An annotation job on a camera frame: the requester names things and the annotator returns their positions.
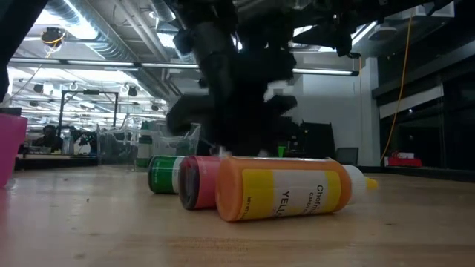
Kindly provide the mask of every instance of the wall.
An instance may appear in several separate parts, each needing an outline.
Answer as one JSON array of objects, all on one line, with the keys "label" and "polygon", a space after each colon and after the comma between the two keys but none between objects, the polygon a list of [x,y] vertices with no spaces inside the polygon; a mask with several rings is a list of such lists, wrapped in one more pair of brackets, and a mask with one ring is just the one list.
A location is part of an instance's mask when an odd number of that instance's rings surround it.
[{"label": "wall", "polygon": [[361,77],[304,75],[294,86],[293,118],[331,123],[337,148],[359,148],[359,165],[379,165],[379,111],[371,97],[376,87],[375,59],[367,60]]}]

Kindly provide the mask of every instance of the table surface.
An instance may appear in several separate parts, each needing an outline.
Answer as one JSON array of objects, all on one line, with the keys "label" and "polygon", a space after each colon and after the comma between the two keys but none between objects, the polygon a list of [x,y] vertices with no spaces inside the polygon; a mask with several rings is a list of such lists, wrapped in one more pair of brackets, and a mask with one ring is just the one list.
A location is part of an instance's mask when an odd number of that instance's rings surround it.
[{"label": "table surface", "polygon": [[0,190],[0,266],[474,266],[475,184],[370,176],[380,189],[338,214],[227,223],[143,173],[18,172]]}]

